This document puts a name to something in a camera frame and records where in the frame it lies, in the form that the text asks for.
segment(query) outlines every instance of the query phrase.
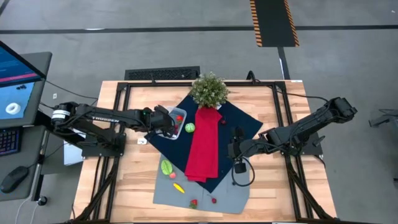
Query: navy blue cloth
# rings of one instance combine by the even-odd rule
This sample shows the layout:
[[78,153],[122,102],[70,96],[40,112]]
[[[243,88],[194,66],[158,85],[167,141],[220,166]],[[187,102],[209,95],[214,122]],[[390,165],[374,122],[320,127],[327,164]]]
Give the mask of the navy blue cloth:
[[[177,107],[187,112],[185,124],[195,124],[195,114],[198,105],[191,96],[185,97]],[[214,191],[232,168],[232,160],[228,158],[228,144],[232,138],[232,129],[239,126],[244,130],[244,139],[252,139],[262,126],[260,121],[252,118],[228,101],[222,105],[218,112],[223,117],[221,120],[225,119],[226,121],[226,124],[219,123],[218,125],[218,178],[207,178],[206,183],[197,182],[209,193]],[[146,136],[146,138],[173,165],[185,172],[193,133],[187,133],[183,128],[176,140],[169,140],[160,136],[152,136],[151,138]]]

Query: computer mouse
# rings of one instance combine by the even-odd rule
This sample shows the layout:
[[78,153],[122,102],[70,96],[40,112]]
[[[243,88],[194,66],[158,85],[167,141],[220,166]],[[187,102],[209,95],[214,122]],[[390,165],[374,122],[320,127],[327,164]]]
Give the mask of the computer mouse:
[[19,166],[11,171],[1,182],[0,190],[3,193],[10,193],[14,191],[18,185],[26,178],[29,169],[24,166]]

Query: keyboard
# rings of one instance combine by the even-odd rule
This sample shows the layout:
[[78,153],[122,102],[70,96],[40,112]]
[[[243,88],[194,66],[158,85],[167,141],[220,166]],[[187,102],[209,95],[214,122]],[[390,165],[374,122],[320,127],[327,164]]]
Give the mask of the keyboard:
[[150,68],[126,70],[125,80],[193,80],[199,77],[199,66],[174,67],[174,68]]
[[0,156],[19,152],[22,128],[0,129]]

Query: yellow banana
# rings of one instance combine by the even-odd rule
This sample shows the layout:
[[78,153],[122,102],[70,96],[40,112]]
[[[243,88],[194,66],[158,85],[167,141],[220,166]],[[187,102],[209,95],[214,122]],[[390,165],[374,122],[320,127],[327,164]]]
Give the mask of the yellow banana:
[[181,193],[183,193],[183,194],[185,193],[184,189],[182,189],[182,187],[179,186],[178,184],[174,183],[173,186],[174,186],[178,191],[180,191]]

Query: monitor screen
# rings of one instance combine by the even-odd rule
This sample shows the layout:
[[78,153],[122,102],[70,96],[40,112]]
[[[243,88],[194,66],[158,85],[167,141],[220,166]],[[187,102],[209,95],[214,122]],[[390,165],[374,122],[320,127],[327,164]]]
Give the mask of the monitor screen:
[[16,53],[0,45],[0,86],[35,82],[42,78],[38,72],[28,67],[25,60],[17,58],[21,56],[13,54]]

